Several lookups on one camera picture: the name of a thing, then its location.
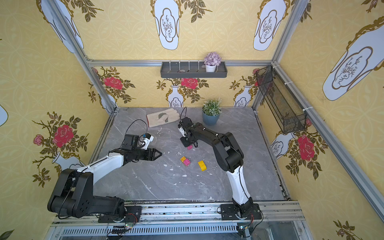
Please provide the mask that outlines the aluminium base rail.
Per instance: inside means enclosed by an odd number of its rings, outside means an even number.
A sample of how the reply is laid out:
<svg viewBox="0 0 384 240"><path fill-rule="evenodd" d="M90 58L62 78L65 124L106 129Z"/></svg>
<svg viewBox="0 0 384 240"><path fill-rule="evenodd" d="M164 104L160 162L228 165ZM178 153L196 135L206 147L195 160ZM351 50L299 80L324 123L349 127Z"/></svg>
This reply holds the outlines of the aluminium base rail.
<svg viewBox="0 0 384 240"><path fill-rule="evenodd" d="M298 202L258 202L259 210L238 219L228 203L126 203L126 220L104 222L104 217L55 219L48 240L218 239L311 240Z"/></svg>

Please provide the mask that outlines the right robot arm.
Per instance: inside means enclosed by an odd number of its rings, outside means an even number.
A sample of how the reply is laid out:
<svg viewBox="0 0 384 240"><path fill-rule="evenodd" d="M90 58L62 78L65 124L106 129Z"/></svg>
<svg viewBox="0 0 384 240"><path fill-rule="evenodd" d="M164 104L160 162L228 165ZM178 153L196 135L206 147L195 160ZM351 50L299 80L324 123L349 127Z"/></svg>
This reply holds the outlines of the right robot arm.
<svg viewBox="0 0 384 240"><path fill-rule="evenodd" d="M188 117L179 121L179 132L184 147L197 147L202 141L213 148L219 167L227 173L233 193L233 204L240 215L246 215L253 207L252 197L244 178L244 153L234 135L214 132L201 123L193 123Z"/></svg>

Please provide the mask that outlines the yellow lego brick right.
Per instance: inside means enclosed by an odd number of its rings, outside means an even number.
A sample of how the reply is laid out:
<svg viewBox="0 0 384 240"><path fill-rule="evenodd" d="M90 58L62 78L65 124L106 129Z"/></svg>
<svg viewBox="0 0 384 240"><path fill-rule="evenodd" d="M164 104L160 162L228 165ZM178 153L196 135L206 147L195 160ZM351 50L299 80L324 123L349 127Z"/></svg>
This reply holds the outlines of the yellow lego brick right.
<svg viewBox="0 0 384 240"><path fill-rule="evenodd" d="M207 166L206 166L206 164L204 163L204 161L199 161L199 162L198 162L198 165L199 165L199 167L200 167L200 169L201 169L202 172L204 172L204 171L207 170Z"/></svg>

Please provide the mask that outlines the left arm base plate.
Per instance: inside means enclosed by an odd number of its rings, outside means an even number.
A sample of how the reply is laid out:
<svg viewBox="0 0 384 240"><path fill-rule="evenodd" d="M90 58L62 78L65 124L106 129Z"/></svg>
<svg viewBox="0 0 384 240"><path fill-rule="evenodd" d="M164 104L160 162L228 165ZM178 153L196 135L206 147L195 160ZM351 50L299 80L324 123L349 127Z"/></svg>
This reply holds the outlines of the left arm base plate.
<svg viewBox="0 0 384 240"><path fill-rule="evenodd" d="M100 214L98 223L132 223L139 222L142 213L141 206L128 206L119 210L117 214Z"/></svg>

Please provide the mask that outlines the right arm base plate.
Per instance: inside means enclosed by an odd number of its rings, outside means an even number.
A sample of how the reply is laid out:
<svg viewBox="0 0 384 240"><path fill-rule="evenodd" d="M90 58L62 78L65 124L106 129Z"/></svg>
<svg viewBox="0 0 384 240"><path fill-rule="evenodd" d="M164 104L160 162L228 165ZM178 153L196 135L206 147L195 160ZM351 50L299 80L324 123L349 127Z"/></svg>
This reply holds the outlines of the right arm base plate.
<svg viewBox="0 0 384 240"><path fill-rule="evenodd" d="M220 205L219 213L222 220L261 220L262 212L258 204L251 202L241 206L237 204L222 204Z"/></svg>

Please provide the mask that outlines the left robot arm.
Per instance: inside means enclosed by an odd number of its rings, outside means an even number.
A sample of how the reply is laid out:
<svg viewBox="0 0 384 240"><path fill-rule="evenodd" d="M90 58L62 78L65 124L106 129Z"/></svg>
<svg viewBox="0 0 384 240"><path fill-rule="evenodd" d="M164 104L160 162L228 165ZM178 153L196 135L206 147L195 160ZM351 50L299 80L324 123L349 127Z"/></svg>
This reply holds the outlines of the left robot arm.
<svg viewBox="0 0 384 240"><path fill-rule="evenodd" d="M112 171L138 161L155 161L162 156L149 144L154 137L150 134L126 134L122 145L91 163L78 169L65 169L59 175L48 202L48 211L61 218L81 218L89 214L117 217L119 221L126 216L125 201L118 197L94 195L94 184Z"/></svg>

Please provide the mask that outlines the purple flower white pot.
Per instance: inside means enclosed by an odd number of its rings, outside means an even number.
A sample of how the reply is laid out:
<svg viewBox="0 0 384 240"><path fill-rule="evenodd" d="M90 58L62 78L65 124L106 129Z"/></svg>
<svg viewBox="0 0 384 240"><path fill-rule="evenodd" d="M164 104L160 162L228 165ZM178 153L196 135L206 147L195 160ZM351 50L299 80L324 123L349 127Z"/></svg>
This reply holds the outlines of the purple flower white pot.
<svg viewBox="0 0 384 240"><path fill-rule="evenodd" d="M210 52L204 58L204 64L206 66L206 72L213 73L216 68L221 64L222 58L217 52Z"/></svg>

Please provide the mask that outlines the grey wall shelf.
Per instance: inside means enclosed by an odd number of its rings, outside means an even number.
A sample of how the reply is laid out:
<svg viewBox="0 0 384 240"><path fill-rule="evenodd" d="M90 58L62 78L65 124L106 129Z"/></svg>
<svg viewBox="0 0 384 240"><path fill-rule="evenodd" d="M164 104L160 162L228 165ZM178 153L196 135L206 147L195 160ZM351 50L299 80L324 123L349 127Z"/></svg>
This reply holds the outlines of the grey wall shelf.
<svg viewBox="0 0 384 240"><path fill-rule="evenodd" d="M216 67L214 72L207 72L202 61L168 61L162 62L161 78L226 78L228 69L225 62Z"/></svg>

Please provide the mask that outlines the green plant blue pot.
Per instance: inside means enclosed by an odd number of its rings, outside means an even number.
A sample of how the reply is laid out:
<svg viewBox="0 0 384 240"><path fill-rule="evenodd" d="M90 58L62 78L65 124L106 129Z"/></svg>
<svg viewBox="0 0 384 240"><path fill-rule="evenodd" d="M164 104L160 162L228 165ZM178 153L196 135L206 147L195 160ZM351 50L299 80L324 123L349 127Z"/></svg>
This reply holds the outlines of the green plant blue pot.
<svg viewBox="0 0 384 240"><path fill-rule="evenodd" d="M221 114L221 99L210 99L204 102L202 112L203 121L207 126L213 126Z"/></svg>

